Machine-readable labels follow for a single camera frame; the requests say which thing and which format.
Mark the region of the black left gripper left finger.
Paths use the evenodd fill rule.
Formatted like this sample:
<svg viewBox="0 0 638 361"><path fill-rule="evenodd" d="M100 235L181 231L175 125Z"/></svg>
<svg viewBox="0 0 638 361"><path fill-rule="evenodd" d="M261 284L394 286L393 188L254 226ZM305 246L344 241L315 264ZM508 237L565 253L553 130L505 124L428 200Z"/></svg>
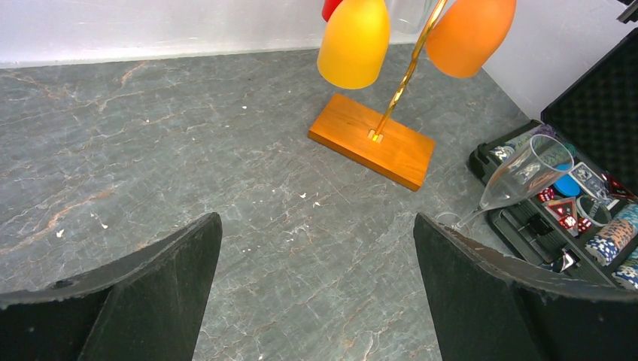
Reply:
<svg viewBox="0 0 638 361"><path fill-rule="evenodd" d="M189 360L220 254L206 214L128 256L1 296L3 360Z"/></svg>

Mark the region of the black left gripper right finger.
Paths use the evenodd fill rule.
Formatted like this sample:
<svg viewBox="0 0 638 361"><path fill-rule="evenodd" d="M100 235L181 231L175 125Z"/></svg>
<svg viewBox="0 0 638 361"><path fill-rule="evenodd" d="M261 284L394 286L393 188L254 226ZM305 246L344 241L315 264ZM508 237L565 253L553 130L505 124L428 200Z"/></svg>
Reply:
<svg viewBox="0 0 638 361"><path fill-rule="evenodd" d="M637 294L507 256L426 214L415 249L445 360L635 360Z"/></svg>

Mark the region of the clear champagne flute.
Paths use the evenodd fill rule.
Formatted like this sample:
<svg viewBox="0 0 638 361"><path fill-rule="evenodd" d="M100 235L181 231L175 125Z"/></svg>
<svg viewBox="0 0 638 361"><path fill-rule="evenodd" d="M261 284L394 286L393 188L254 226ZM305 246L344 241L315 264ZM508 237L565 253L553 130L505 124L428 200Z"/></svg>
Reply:
<svg viewBox="0 0 638 361"><path fill-rule="evenodd" d="M549 135L533 135L491 175L475 210L464 216L445 211L435 220L460 231L486 211L515 205L535 196L566 175L573 166L573 155L563 143Z"/></svg>

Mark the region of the orange wine glass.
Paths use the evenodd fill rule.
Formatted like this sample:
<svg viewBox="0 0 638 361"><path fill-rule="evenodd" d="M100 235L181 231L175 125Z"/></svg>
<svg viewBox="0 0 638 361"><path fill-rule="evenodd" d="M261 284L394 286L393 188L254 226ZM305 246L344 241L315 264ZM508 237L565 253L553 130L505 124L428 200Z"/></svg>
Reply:
<svg viewBox="0 0 638 361"><path fill-rule="evenodd" d="M426 40L430 61L450 77L476 75L508 35L516 5L516 0L455 1Z"/></svg>

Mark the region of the yellow wine glass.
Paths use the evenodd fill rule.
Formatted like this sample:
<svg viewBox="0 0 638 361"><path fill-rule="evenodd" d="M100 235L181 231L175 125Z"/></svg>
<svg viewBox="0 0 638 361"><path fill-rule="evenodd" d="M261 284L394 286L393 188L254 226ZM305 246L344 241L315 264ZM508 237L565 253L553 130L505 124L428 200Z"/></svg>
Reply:
<svg viewBox="0 0 638 361"><path fill-rule="evenodd" d="M378 78L389 41L383 0L343 0L326 24L317 69L334 86L362 89Z"/></svg>

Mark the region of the clear wine glass on rack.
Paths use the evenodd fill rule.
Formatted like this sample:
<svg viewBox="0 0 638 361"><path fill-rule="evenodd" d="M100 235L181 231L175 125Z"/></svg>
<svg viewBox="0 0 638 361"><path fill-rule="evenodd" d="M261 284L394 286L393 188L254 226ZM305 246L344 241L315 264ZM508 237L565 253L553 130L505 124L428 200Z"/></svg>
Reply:
<svg viewBox="0 0 638 361"><path fill-rule="evenodd" d="M407 35L420 33L435 4L434 0L386 1L392 30Z"/></svg>

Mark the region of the red wine glass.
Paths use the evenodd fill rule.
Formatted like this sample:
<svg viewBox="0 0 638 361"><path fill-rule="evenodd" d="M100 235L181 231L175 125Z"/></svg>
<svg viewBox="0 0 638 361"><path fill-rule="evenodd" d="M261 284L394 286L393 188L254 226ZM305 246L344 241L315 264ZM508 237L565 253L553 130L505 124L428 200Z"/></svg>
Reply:
<svg viewBox="0 0 638 361"><path fill-rule="evenodd" d="M321 16L328 22L334 10L341 4L342 0L324 0Z"/></svg>

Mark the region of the black poker chip case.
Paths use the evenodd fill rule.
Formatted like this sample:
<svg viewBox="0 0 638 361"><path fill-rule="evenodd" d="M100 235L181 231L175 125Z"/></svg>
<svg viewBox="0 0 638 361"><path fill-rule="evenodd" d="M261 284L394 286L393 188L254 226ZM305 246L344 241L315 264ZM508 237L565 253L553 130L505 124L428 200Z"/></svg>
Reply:
<svg viewBox="0 0 638 361"><path fill-rule="evenodd" d="M563 176L487 212L518 257L570 277L637 288L637 33L629 32L533 120L483 143L468 166L487 183L533 145Z"/></svg>

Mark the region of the blue dealer chip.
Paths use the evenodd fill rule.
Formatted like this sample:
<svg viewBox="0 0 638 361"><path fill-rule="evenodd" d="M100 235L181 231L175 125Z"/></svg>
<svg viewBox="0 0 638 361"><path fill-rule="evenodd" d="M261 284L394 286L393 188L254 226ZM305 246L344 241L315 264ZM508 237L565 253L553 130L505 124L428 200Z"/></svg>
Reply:
<svg viewBox="0 0 638 361"><path fill-rule="evenodd" d="M557 167L561 171L565 171L565 175L556 180L552 185L553 188L560 193L563 197L577 197L581 193L581 187L579 184L571 177L569 170L570 167L568 164L560 164Z"/></svg>

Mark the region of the playing card deck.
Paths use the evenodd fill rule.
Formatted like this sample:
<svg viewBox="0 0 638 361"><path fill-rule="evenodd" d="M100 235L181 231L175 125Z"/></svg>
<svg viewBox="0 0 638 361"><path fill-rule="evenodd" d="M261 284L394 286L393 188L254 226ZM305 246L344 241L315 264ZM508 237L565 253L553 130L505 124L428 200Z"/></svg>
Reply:
<svg viewBox="0 0 638 361"><path fill-rule="evenodd" d="M619 203L606 189L603 179L584 162L576 164L569 172L572 179L590 196L606 206L608 210Z"/></svg>

